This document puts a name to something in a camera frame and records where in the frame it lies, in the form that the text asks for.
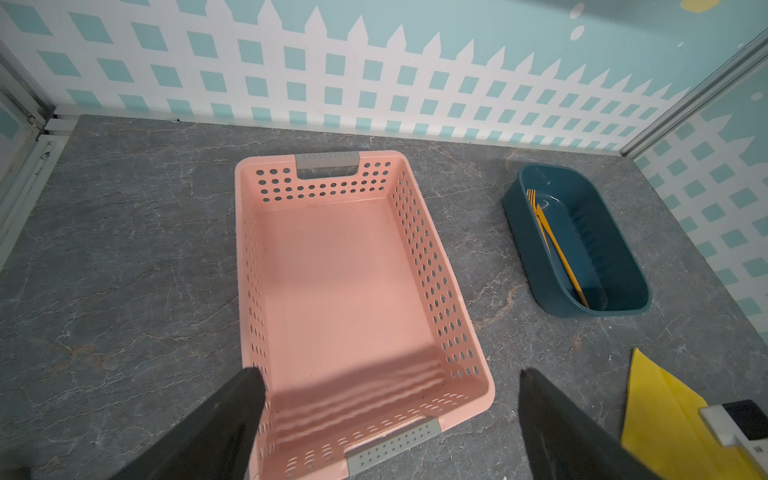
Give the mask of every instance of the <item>white dot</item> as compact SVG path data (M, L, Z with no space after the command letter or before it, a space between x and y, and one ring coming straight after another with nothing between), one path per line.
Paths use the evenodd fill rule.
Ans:
M578 40L584 34L584 26L579 25L571 32L571 40Z
M578 18L579 15L584 11L584 4L583 3L577 3L575 7L571 10L571 18Z

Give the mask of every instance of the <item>yellow cloth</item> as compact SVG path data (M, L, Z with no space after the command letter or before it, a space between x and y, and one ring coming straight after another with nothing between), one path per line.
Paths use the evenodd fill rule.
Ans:
M621 444L664 480L760 480L736 447L717 443L699 417L705 406L703 398L635 349Z

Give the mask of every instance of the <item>pink plastic basket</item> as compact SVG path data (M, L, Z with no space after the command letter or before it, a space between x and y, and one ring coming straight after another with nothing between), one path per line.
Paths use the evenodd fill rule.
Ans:
M358 169L301 180L297 161ZM251 478L346 478L493 403L402 154L251 157L235 182L243 364L267 385Z

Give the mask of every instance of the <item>white picket fence pattern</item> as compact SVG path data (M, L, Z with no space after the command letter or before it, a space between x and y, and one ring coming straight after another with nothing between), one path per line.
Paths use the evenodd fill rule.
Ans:
M617 151L646 126L662 115L669 107L682 98L686 91L663 99L669 85L646 95L650 80L633 91L624 91L630 77L604 88L608 72L601 74L588 84L579 83L585 67L581 67L566 79L555 78L560 61L556 61L541 75L530 72L534 54L531 53L514 71L502 68L504 49L496 53L486 65L472 63L474 45L470 42L455 60L441 58L439 34L424 48L421 54L406 51L406 39L402 27L389 39L385 48L368 44L366 26L362 18L349 32L346 40L328 38L326 26L317 9L310 16L304 33L286 31L270 0L266 0L258 17L258 25L234 22L224 0L209 0L207 16L180 13L174 0L152 0L151 7L126 2L103 2L102 0L68 0L48 2L47 0L22 0L34 6L51 29L53 36L34 35L20 32L6 17L3 18L0 39L14 52L18 60L31 72L33 77L59 104L72 104L68 88L93 91L103 107L122 108L119 94L140 95L153 111L170 111L168 98L184 99L190 102L195 114L212 115L211 103L231 105L235 118L252 118L251 107L269 108L272 120L287 122L289 111L306 112L308 125L323 127L326 114L339 115L342 127L355 127L358 118L371 119L371 131L384 132L387 121L401 122L399 131L411 133L417 124L428 124L427 135L447 134L444 127L453 127L451 136L464 137L469 129L478 129L476 138L486 140L498 136L498 141L515 140L522 144L560 144L568 146L575 139L581 139L579 147ZM114 42L113 45L84 41L70 21L68 12L87 13L98 16L104 23ZM168 51L142 49L131 27L131 22L158 25L162 31ZM211 34L214 37L218 58L194 56L187 37L188 31ZM262 45L264 65L243 63L240 59L237 40L259 41ZM286 68L283 48L302 48L306 54L304 71ZM66 53L81 77L54 75L43 63L37 50ZM344 55L346 68L343 76L326 74L326 54ZM128 67L134 83L109 81L99 67L96 58L122 60ZM362 79L365 60L383 63L379 81ZM157 84L150 65L167 65L177 69L183 88L161 87ZM415 83L397 83L402 65L418 68ZM227 84L227 93L207 91L200 77L200 71L220 72ZM429 88L434 71L449 74L445 88ZM268 98L248 95L244 78L246 76L265 78L269 91ZM471 94L459 93L465 76L478 78ZM289 100L288 81L306 84L306 101ZM494 81L505 82L499 98L486 96ZM528 85L532 90L523 101L512 97L518 86ZM343 89L341 105L324 103L325 87ZM555 91L547 104L537 100L545 90ZM361 91L376 93L374 108L361 108ZM560 107L568 94L578 95L569 107ZM407 108L403 112L391 111L392 97L407 97ZM590 98L600 100L590 111L582 110ZM420 114L425 99L437 100L434 114ZM612 101L618 102L610 113L601 113ZM466 104L460 118L450 118L449 109L453 103ZM631 105L636 109L627 116L621 113ZM488 118L474 120L480 107L491 107ZM656 111L645 119L640 116L649 108ZM516 111L509 123L499 123L499 116L505 109ZM527 114L537 113L530 125L522 122ZM559 116L554 125L545 127L550 116ZM565 125L572 119L581 121L572 130ZM584 127L592 121L600 124L591 132ZM601 132L611 124L617 126L611 133ZM631 133L620 136L627 127Z
M725 287L757 331L762 333L768 332L768 275L753 277L744 263L765 257L768 252L768 237L763 237L753 225L768 214L768 191L763 183L768 177L768 164L749 166L741 160L740 155L749 148L753 137L730 142L720 137L730 118L731 115L725 115L707 121L695 114L688 120L695 129L692 134L684 139L674 133L667 135L664 140L669 144L669 150L659 155L649 149L637 162L645 177L657 185L659 197L671 207L672 214L684 229L693 221L695 228L687 228L688 237L702 250L712 270L729 269L733 274L737 281L727 281ZM703 142L707 142L713 151L699 160L692 150ZM673 174L669 166L675 161L684 162L688 169ZM710 172L724 164L734 175L717 183ZM684 188L694 181L705 190L692 198ZM749 188L758 200L739 208L730 196L744 188ZM713 204L719 205L724 215L709 221L702 210ZM729 247L722 236L734 230L739 230L746 242Z

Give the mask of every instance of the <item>yellow spot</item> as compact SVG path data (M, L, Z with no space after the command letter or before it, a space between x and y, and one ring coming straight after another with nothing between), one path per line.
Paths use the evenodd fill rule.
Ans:
M720 3L720 0L683 0L680 7L693 13L706 12L710 8Z

